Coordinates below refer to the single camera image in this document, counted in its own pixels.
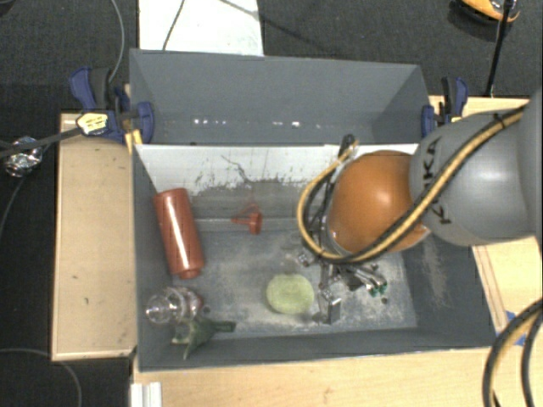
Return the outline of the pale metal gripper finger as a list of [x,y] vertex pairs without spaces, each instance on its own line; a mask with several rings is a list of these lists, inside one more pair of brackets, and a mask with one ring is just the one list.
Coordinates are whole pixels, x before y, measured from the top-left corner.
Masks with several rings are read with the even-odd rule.
[[342,299],[330,290],[321,290],[317,295],[317,302],[316,321],[318,323],[332,325],[340,318]]
[[296,254],[296,261],[302,267],[315,267],[318,269],[318,288],[323,290],[327,286],[327,264],[322,260],[321,257],[315,255],[310,250],[300,250]]

